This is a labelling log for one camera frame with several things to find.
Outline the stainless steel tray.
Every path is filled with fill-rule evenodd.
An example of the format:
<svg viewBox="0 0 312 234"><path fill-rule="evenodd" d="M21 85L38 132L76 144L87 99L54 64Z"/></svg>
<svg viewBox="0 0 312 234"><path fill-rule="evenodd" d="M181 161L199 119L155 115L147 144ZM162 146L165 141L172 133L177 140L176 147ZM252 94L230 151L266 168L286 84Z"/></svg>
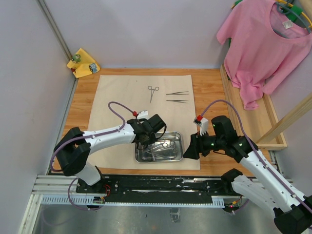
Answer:
<svg viewBox="0 0 312 234"><path fill-rule="evenodd" d="M160 132L156 134L156 137L159 137L163 134L163 136L156 142L160 142L161 140L172 140L175 141L176 144L176 157L167 160L165 158L160 158L157 156L152 156L150 154L150 147L155 144L151 144L147 146L146 148L139 145L137 149L135 149L135 160L139 163L152 163L152 162L177 162L181 161L183 159L183 141L182 136L179 132Z"/></svg>

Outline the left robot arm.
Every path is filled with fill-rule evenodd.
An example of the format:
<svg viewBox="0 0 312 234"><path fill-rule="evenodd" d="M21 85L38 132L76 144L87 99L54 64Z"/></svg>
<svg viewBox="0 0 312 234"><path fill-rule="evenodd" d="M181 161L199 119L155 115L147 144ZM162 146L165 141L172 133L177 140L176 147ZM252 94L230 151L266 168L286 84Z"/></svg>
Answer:
<svg viewBox="0 0 312 234"><path fill-rule="evenodd" d="M54 148L55 156L64 176L76 176L83 180L94 193L104 188L104 180L96 166L87 162L89 155L117 145L132 144L147 147L156 141L156 134L167 129L158 114L149 119L134 118L123 121L122 125L98 130L82 131L74 127L67 132Z"/></svg>

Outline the steel surgical forceps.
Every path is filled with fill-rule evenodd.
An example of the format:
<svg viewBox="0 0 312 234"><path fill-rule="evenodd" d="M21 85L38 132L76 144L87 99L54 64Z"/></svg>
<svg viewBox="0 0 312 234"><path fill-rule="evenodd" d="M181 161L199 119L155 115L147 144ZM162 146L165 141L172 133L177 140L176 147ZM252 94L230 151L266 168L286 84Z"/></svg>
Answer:
<svg viewBox="0 0 312 234"><path fill-rule="evenodd" d="M174 92L174 93L167 93L167 96L179 96L179 95L188 95L189 92L188 91L182 91L182 92Z"/></svg>

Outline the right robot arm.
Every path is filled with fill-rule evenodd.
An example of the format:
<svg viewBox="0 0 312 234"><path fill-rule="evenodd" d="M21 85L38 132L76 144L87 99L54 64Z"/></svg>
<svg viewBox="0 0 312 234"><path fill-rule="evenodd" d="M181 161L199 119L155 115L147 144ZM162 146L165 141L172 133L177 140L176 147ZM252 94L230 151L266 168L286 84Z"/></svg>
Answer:
<svg viewBox="0 0 312 234"><path fill-rule="evenodd" d="M234 193L265 210L283 234L301 234L312 226L312 198L290 184L264 157L262 151L246 136L238 136L231 120L226 116L212 119L215 135L208 134L208 120L202 116L194 119L200 127L191 135L190 146L184 158L199 159L211 151L224 151L238 164L248 169L260 182L256 184L237 169L221 177L221 190L226 195Z"/></svg>

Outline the beige cloth wrap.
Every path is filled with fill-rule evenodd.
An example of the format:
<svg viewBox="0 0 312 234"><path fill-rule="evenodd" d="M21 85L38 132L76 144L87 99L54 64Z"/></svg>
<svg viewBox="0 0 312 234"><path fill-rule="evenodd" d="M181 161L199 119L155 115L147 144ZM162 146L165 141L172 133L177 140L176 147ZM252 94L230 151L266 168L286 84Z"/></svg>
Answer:
<svg viewBox="0 0 312 234"><path fill-rule="evenodd" d="M151 92L148 86L159 87ZM167 96L167 93L188 91L188 95ZM167 102L167 99L188 100L188 103ZM101 76L94 97L88 130L116 127L122 120L132 119L131 111L147 110L149 116L158 114L167 125L167 131L179 132L183 149L190 145L190 136L197 132L192 77L186 76ZM135 145L122 144L100 150L88 157L88 162L99 168L139 170L199 170L200 161L182 159L178 162L138 163Z"/></svg>

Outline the long steel hemostat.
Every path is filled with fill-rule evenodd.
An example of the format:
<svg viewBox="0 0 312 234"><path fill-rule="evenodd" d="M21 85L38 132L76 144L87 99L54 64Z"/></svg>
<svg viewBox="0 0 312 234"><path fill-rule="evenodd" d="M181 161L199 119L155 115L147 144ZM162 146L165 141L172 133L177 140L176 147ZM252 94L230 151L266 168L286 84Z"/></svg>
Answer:
<svg viewBox="0 0 312 234"><path fill-rule="evenodd" d="M156 86L156 87L148 86L148 90L150 90L150 92L151 92L151 95L150 95L150 103L151 103L153 100L154 92L158 91L159 87L158 86Z"/></svg>

